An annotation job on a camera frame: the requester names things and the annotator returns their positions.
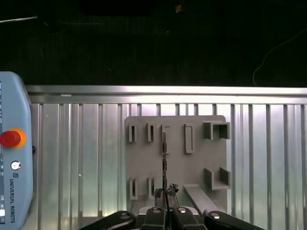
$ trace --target slot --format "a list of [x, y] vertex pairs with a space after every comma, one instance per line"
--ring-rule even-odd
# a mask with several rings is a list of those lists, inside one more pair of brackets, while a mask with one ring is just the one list
[[129, 142], [138, 141], [138, 127], [136, 125], [129, 125]]
[[155, 141], [155, 139], [156, 139], [155, 130], [156, 130], [156, 124], [147, 123], [148, 142], [154, 142]]
[[148, 178], [148, 199], [153, 200], [154, 199], [154, 179]]
[[194, 153], [194, 128], [192, 124], [185, 124], [186, 154]]
[[138, 199], [138, 180], [130, 179], [129, 180], [129, 189], [130, 189], [130, 200]]

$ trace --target screw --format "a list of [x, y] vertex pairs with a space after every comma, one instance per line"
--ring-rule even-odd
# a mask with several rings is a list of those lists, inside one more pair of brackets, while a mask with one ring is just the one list
[[178, 208], [178, 211], [181, 213], [185, 213], [187, 210], [183, 207]]
[[160, 213], [161, 212], [161, 209], [157, 208], [157, 207], [154, 207], [153, 208], [153, 212], [154, 213]]
[[219, 219], [221, 216], [217, 213], [211, 213], [211, 217], [213, 217], [214, 219]]
[[123, 213], [121, 214], [121, 217], [122, 219], [128, 219], [129, 218], [129, 215], [127, 213]]

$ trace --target gray bracket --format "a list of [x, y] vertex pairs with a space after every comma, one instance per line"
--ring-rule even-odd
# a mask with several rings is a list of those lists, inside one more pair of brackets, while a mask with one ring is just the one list
[[230, 188], [230, 172], [220, 168], [217, 175], [208, 169], [205, 169], [205, 183], [211, 190], [224, 190]]
[[204, 137], [206, 139], [224, 138], [230, 139], [230, 123], [204, 121]]
[[179, 205], [193, 205], [184, 192], [184, 184], [197, 184], [209, 199], [217, 200], [227, 210], [230, 173], [224, 169], [229, 128], [225, 117], [220, 115], [127, 117], [127, 206], [133, 207], [137, 214], [136, 207], [154, 205], [154, 190], [162, 187], [162, 131], [165, 131], [167, 182], [178, 184]]

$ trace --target rectangular peg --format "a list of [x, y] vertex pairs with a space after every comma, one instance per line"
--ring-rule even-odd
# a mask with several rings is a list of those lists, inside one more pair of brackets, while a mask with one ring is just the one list
[[171, 153], [171, 126], [170, 125], [162, 125], [162, 131], [166, 134], [166, 154]]

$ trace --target universal robots logo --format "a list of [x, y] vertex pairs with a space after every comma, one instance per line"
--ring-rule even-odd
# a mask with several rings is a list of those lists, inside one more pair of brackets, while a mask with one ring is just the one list
[[13, 173], [13, 178], [10, 179], [10, 213], [11, 223], [15, 223], [15, 185], [14, 179], [18, 178], [18, 173]]

